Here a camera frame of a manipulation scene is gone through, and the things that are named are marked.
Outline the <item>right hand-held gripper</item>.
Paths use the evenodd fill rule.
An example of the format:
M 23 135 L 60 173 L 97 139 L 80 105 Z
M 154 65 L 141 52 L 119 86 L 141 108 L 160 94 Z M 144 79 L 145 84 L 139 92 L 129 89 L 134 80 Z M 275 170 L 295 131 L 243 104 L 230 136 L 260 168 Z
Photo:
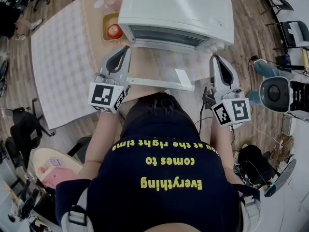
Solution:
M 240 87 L 238 74 L 219 55 L 210 58 L 210 88 L 204 89 L 202 100 L 221 127 L 238 127 L 251 120 L 249 99 Z

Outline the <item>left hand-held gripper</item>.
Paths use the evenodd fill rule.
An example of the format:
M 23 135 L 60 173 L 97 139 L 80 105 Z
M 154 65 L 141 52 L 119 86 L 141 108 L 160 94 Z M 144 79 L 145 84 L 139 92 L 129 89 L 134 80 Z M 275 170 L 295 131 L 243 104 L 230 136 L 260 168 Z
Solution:
M 95 80 L 90 83 L 88 104 L 100 112 L 115 114 L 131 88 L 127 77 L 131 48 L 121 46 L 106 55 Z

